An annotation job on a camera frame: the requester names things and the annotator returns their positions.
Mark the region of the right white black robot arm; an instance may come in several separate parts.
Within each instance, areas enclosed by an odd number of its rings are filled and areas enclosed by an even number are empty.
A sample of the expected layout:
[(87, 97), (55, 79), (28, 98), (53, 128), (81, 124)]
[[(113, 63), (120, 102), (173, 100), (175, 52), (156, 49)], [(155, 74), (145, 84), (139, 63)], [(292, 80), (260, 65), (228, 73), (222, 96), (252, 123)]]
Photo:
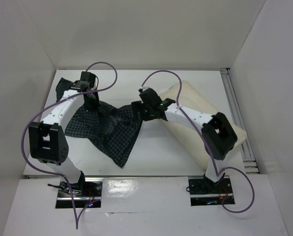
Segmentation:
[(139, 93), (140, 100), (131, 103), (135, 119), (161, 119), (183, 125), (198, 133), (212, 164), (212, 170), (206, 170), (204, 174), (204, 188), (209, 193), (216, 192), (225, 175), (226, 155), (238, 140), (226, 116), (221, 112), (207, 114), (182, 106), (179, 103), (181, 91), (177, 93), (176, 100), (162, 100), (151, 88), (140, 88)]

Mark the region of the dark blue checkered pillowcase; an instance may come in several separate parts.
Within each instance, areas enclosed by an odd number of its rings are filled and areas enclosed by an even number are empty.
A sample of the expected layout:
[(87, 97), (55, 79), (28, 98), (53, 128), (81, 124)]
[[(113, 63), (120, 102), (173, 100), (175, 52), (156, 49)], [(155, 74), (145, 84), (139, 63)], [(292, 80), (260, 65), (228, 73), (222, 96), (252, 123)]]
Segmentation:
[(102, 153), (123, 168), (128, 161), (143, 120), (134, 115), (131, 105), (116, 108), (101, 101), (98, 109), (82, 105), (65, 129), (65, 135), (86, 138)]

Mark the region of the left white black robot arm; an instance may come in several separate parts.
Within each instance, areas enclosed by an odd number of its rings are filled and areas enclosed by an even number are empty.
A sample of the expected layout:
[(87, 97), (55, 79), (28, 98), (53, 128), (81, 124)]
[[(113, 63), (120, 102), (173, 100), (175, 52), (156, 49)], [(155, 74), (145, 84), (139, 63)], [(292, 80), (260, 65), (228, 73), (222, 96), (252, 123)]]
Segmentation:
[(98, 94), (82, 92), (93, 91), (98, 86), (98, 78), (90, 72), (82, 72), (79, 80), (68, 82), (59, 99), (60, 104), (42, 119), (29, 125), (29, 145), (31, 157), (48, 165), (61, 177), (60, 188), (75, 196), (86, 191), (85, 176), (69, 159), (69, 146), (65, 130), (76, 111), (84, 107), (96, 111), (100, 107)]

